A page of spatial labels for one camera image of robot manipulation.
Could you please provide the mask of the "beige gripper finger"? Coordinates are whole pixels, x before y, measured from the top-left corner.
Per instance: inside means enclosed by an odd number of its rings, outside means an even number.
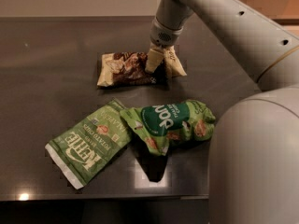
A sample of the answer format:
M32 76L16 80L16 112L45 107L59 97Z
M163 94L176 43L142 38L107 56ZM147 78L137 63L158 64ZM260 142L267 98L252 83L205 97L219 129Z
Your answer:
M145 71L154 73L164 59L164 50L160 47L151 47L148 52Z
M164 50L164 57L167 63L172 66L175 66L178 61L174 47L169 47Z

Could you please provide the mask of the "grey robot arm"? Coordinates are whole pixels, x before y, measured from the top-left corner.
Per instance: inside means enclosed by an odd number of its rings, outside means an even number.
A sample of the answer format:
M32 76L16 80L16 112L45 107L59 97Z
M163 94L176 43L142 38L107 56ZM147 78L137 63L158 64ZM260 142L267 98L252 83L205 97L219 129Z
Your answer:
M239 0L161 0L149 65L197 15L235 60L215 83L239 101L217 122L208 158L209 224L299 224L298 38Z

